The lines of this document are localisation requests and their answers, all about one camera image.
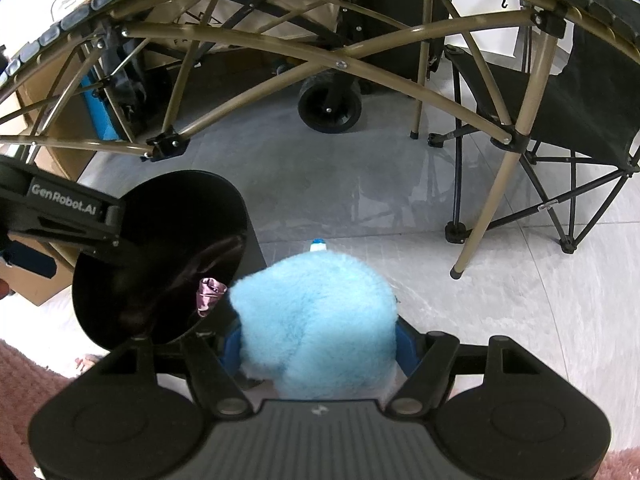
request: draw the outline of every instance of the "gray tile floor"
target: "gray tile floor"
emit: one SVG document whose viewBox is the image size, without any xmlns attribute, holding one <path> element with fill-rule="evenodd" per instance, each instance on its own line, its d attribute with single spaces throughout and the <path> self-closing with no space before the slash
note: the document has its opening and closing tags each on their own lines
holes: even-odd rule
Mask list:
<svg viewBox="0 0 640 480">
<path fill-rule="evenodd" d="M 236 89 L 250 86 L 252 77 L 238 77 Z M 181 122 L 222 99 L 221 91 L 234 91 L 194 79 Z M 446 62 L 429 85 L 452 94 Z M 474 108 L 468 89 L 463 94 Z M 491 232 L 462 279 L 453 281 L 449 269 L 460 247 L 447 244 L 442 232 L 452 208 L 453 143 L 438 150 L 426 142 L 429 131 L 453 129 L 453 118 L 425 107 L 424 134 L 410 140 L 412 101 L 379 92 L 364 98 L 353 131 L 328 136 L 300 121 L 296 97 L 297 88 L 287 89 L 227 116 L 179 158 L 152 164 L 98 154 L 81 182 L 120 196 L 169 171 L 218 173 L 244 196 L 269 262 L 305 251 L 311 238 L 328 238 L 330 248 L 354 254 L 386 276 L 401 314 L 418 329 L 446 330 L 476 344 L 496 333 L 512 336 L 603 408 L 614 449 L 639 445 L 637 179 L 574 255 L 561 252 L 554 230 L 546 227 L 548 216 L 537 214 Z M 481 132 L 465 139 L 462 220 L 469 226 L 501 156 Z M 550 193 L 568 189 L 565 168 L 536 169 Z M 597 171 L 587 166 L 578 179 Z M 604 192 L 578 200 L 579 222 L 597 209 Z M 536 202 L 519 172 L 498 214 Z"/>
</svg>

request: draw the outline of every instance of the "metal bolt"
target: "metal bolt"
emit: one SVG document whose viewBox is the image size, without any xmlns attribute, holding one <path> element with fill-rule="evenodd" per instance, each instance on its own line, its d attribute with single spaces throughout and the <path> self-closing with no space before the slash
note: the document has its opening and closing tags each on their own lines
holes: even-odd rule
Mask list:
<svg viewBox="0 0 640 480">
<path fill-rule="evenodd" d="M 247 409 L 246 402 L 236 397 L 229 397 L 228 399 L 222 399 L 217 409 L 223 415 L 240 415 Z"/>
<path fill-rule="evenodd" d="M 391 403 L 391 409 L 398 415 L 415 415 L 422 411 L 422 403 L 419 400 L 402 397 Z"/>
</svg>

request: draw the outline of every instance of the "black folding chair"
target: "black folding chair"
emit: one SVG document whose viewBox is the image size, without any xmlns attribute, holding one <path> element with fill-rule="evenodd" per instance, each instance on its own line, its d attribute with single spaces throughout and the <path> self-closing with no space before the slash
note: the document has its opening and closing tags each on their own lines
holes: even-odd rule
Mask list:
<svg viewBox="0 0 640 480">
<path fill-rule="evenodd" d="M 640 4 L 632 0 L 594 0 L 610 9 L 627 23 L 640 28 Z M 499 124 L 489 92 L 473 57 L 464 50 L 445 47 L 445 56 L 452 63 L 454 95 L 460 103 L 460 75 L 468 84 L 478 106 L 478 114 Z M 489 65 L 504 97 L 510 116 L 515 121 L 527 87 L 529 75 L 501 66 Z M 601 218 L 625 182 L 640 171 L 640 149 L 630 155 L 631 143 L 640 130 L 640 66 L 605 41 L 580 27 L 574 27 L 574 46 L 566 67 L 557 76 L 550 76 L 545 94 L 531 131 L 535 141 L 520 163 L 531 180 L 540 203 L 514 214 L 493 220 L 489 229 L 546 210 L 560 236 L 565 253 L 573 253 L 578 244 Z M 456 120 L 456 129 L 448 134 L 430 134 L 429 144 L 441 147 L 445 140 L 456 139 L 456 186 L 453 219 L 445 228 L 447 240 L 464 243 L 470 230 L 460 223 L 462 184 L 462 137 L 477 130 Z M 570 150 L 569 157 L 538 156 L 541 143 Z M 498 148 L 504 146 L 493 142 Z M 571 165 L 570 190 L 549 198 L 532 165 L 538 162 L 565 162 Z M 577 164 L 614 166 L 616 169 L 600 178 L 576 185 Z M 585 225 L 575 232 L 576 197 L 607 182 L 618 179 L 602 206 Z M 570 201 L 569 228 L 564 232 L 554 206 Z"/>
</svg>

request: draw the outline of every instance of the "blue fluffy object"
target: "blue fluffy object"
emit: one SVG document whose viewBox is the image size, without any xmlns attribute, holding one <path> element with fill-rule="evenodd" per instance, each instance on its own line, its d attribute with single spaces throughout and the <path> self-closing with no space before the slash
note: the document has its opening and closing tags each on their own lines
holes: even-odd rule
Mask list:
<svg viewBox="0 0 640 480">
<path fill-rule="evenodd" d="M 281 397 L 374 397 L 393 374 L 396 298 L 370 267 L 317 251 L 236 283 L 242 369 L 272 380 Z"/>
</svg>

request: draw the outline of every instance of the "tan metal frame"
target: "tan metal frame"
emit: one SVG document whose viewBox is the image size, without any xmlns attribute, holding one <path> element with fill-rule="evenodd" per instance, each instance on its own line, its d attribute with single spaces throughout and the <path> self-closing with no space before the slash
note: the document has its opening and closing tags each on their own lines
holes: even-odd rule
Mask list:
<svg viewBox="0 0 640 480">
<path fill-rule="evenodd" d="M 84 33 L 70 32 L 64 35 L 60 40 L 55 41 L 52 45 L 43 50 L 37 58 L 30 62 L 30 66 L 20 70 L 15 76 L 12 76 L 8 83 L 0 90 L 0 102 L 6 97 L 12 94 L 21 83 L 38 72 L 43 66 L 46 66 L 53 59 L 58 56 L 62 56 L 65 52 L 68 52 L 69 48 L 76 49 L 78 46 L 84 48 L 86 42 L 92 40 L 96 35 L 101 34 L 102 26 L 104 25 L 105 18 L 114 22 L 120 22 L 130 16 L 135 15 L 137 12 L 147 10 L 159 4 L 163 4 L 170 0 L 117 0 L 97 16 L 95 23 L 97 23 L 94 32 L 87 33 L 85 29 Z M 193 6 L 200 0 L 191 0 L 188 5 Z M 510 125 L 511 118 L 504 105 L 504 99 L 500 95 L 500 91 L 497 84 L 492 77 L 488 65 L 482 53 L 478 49 L 474 38 L 471 35 L 472 31 L 485 30 L 489 28 L 501 28 L 501 27 L 527 27 L 531 26 L 532 10 L 519 10 L 509 12 L 497 12 L 491 14 L 482 14 L 476 16 L 467 16 L 461 18 L 457 10 L 451 3 L 451 0 L 441 0 L 447 7 L 452 19 L 445 20 L 443 22 L 430 23 L 431 21 L 431 5 L 433 0 L 424 0 L 423 9 L 423 24 L 417 27 L 407 27 L 405 24 L 393 20 L 388 16 L 384 16 L 378 12 L 373 12 L 370 9 L 352 4 L 345 0 L 314 0 L 312 3 L 306 4 L 298 9 L 289 11 L 285 16 L 277 18 L 275 20 L 268 21 L 265 25 L 259 27 L 255 32 L 241 32 L 238 30 L 227 30 L 222 28 L 207 27 L 206 23 L 208 18 L 203 17 L 202 23 L 199 25 L 171 25 L 162 23 L 137 23 L 126 21 L 123 23 L 122 29 L 123 36 L 127 38 L 142 38 L 142 43 L 134 51 L 138 53 L 142 51 L 144 46 L 152 38 L 165 38 L 174 40 L 188 40 L 191 41 L 188 48 L 186 58 L 180 68 L 178 74 L 178 82 L 174 86 L 172 92 L 172 98 L 166 115 L 164 117 L 162 130 L 167 131 L 175 121 L 186 85 L 186 80 L 193 64 L 193 57 L 195 49 L 202 41 L 215 42 L 222 44 L 233 44 L 244 46 L 246 48 L 252 48 L 262 50 L 265 52 L 273 52 L 287 57 L 293 57 L 306 61 L 305 63 L 289 70 L 279 76 L 273 77 L 254 88 L 251 88 L 239 96 L 230 99 L 223 105 L 218 106 L 214 110 L 208 112 L 202 117 L 198 118 L 193 123 L 182 128 L 178 134 L 185 139 L 190 138 L 194 134 L 202 131 L 204 128 L 213 124 L 221 117 L 227 115 L 231 111 L 254 102 L 264 96 L 267 96 L 281 88 L 289 86 L 297 81 L 303 80 L 311 75 L 322 72 L 323 70 L 333 69 L 342 70 L 360 78 L 366 78 L 373 82 L 379 83 L 388 88 L 407 94 L 416 99 L 416 113 L 414 116 L 413 126 L 417 132 L 420 123 L 420 115 L 422 110 L 422 104 L 428 103 L 441 110 L 454 115 L 465 123 L 482 130 L 497 139 L 499 142 L 508 144 L 511 141 L 511 135 L 507 133 L 503 128 L 487 121 L 481 116 L 477 115 L 471 110 L 455 103 L 454 101 L 437 94 L 430 89 L 424 87 L 426 73 L 429 61 L 429 45 L 425 40 L 429 38 L 439 38 L 449 34 L 461 33 L 465 41 L 468 44 L 476 64 L 480 70 L 485 85 L 489 91 L 489 94 L 494 102 L 498 119 L 503 125 Z M 558 0 L 522 0 L 529 2 L 532 7 L 539 7 L 542 9 L 553 10 L 558 5 Z M 217 0 L 212 2 L 207 7 L 206 15 L 213 12 Z M 349 9 L 354 12 L 359 12 L 363 15 L 375 18 L 382 22 L 388 23 L 399 30 L 385 34 L 372 40 L 363 41 L 357 44 L 353 44 L 332 52 L 310 46 L 309 44 L 300 43 L 297 41 L 286 41 L 279 38 L 273 38 L 270 36 L 262 35 L 263 32 L 270 30 L 271 28 L 283 23 L 295 16 L 304 14 L 309 10 L 315 9 L 325 4 L 340 5 L 341 8 Z M 182 14 L 189 7 L 182 6 L 180 13 L 174 16 L 174 19 Z M 575 7 L 569 7 L 566 13 L 566 19 L 574 22 L 579 27 L 584 28 L 588 32 L 600 37 L 607 43 L 612 44 L 620 52 L 623 52 L 635 62 L 640 63 L 640 52 L 627 40 L 614 33 L 610 27 L 605 23 L 600 22 L 593 16 L 590 16 Z M 526 95 L 522 104 L 520 115 L 516 121 L 515 129 L 521 135 L 528 136 L 530 128 L 535 120 L 535 116 L 542 99 L 542 94 L 546 86 L 548 79 L 548 73 L 550 64 L 555 53 L 557 44 L 556 38 L 552 38 L 546 34 L 542 34 L 542 46 L 539 47 L 536 54 L 535 64 L 533 66 L 532 75 L 530 77 L 529 85 L 527 87 Z M 360 60 L 365 56 L 382 52 L 396 46 L 413 43 L 420 41 L 420 67 L 418 68 L 418 82 L 414 83 L 407 79 L 401 78 L 395 74 L 377 68 L 366 62 Z M 119 67 L 114 70 L 113 73 L 121 70 L 135 54 L 130 54 L 127 59 L 123 60 Z M 81 70 L 93 64 L 98 78 L 104 77 L 104 71 L 98 62 L 99 55 L 95 51 L 88 51 L 88 59 L 82 64 Z M 54 104 L 54 110 L 52 114 L 47 118 L 44 124 L 43 132 L 49 125 L 56 119 L 57 113 L 62 109 L 66 101 L 73 95 L 79 92 L 77 88 L 77 82 L 79 81 L 79 74 L 76 74 L 72 79 L 72 82 L 65 88 L 65 90 L 59 96 L 53 96 L 59 80 L 55 83 L 54 87 L 49 91 L 49 95 L 46 99 L 39 103 L 24 107 L 18 112 L 14 112 L 4 118 L 0 118 L 0 123 L 10 120 L 19 114 L 25 114 L 30 110 L 42 107 L 39 114 L 40 119 L 36 121 L 36 124 L 40 123 L 44 114 L 44 107 L 52 102 Z M 12 143 L 12 144 L 32 144 L 34 146 L 55 146 L 60 148 L 75 148 L 75 149 L 88 149 L 97 151 L 109 151 L 114 153 L 126 153 L 129 155 L 138 156 L 150 156 L 150 148 L 144 144 L 137 144 L 134 142 L 133 134 L 130 128 L 128 128 L 126 118 L 122 111 L 117 106 L 115 99 L 111 93 L 111 89 L 104 88 L 107 98 L 112 103 L 116 116 L 122 123 L 122 126 L 129 137 L 130 142 L 109 142 L 109 141 L 97 141 L 97 140 L 59 140 L 49 139 L 46 136 L 34 137 L 33 134 L 37 134 L 37 128 L 32 130 L 31 136 L 0 136 L 0 142 Z M 456 262 L 452 269 L 452 275 L 458 277 L 462 271 L 466 268 L 471 256 L 477 249 L 479 242 L 484 235 L 484 232 L 490 222 L 497 204 L 504 193 L 504 189 L 513 174 L 517 161 L 520 155 L 518 153 L 507 152 L 503 163 L 500 167 L 496 181 L 489 194 L 487 202 L 479 216 L 478 222 L 473 229 L 471 236 L 469 237 L 466 245 L 460 255 L 460 258 Z"/>
<path fill-rule="evenodd" d="M 431 23 L 431 15 L 433 13 L 433 0 L 422 0 L 422 24 L 428 25 Z M 418 59 L 418 77 L 417 83 L 420 86 L 424 86 L 427 80 L 427 73 L 429 71 L 429 50 L 430 44 L 428 41 L 420 42 L 420 58 Z M 420 99 L 415 100 L 415 112 L 414 112 L 414 125 L 411 128 L 411 135 L 416 136 L 420 133 L 420 120 L 422 119 L 422 101 Z"/>
</svg>

